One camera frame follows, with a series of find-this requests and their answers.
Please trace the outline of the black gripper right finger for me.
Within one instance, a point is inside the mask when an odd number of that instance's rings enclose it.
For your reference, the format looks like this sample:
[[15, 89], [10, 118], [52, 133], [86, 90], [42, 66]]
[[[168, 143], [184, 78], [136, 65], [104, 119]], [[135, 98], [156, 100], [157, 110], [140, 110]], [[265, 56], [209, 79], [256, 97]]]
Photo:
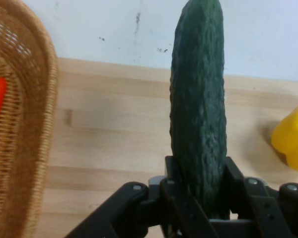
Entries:
[[298, 183], [274, 190], [259, 178], [245, 177], [230, 157], [223, 179], [229, 208], [252, 221], [259, 237], [298, 238]]

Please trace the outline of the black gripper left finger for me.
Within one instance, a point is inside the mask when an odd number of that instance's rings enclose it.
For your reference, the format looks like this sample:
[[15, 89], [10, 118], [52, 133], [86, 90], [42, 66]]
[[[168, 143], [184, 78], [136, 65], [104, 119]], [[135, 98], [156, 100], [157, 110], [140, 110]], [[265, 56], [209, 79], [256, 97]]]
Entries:
[[219, 234], [180, 183], [178, 165], [165, 158], [163, 176], [128, 182], [75, 227], [69, 238], [144, 238], [160, 226], [166, 238], [217, 238]]

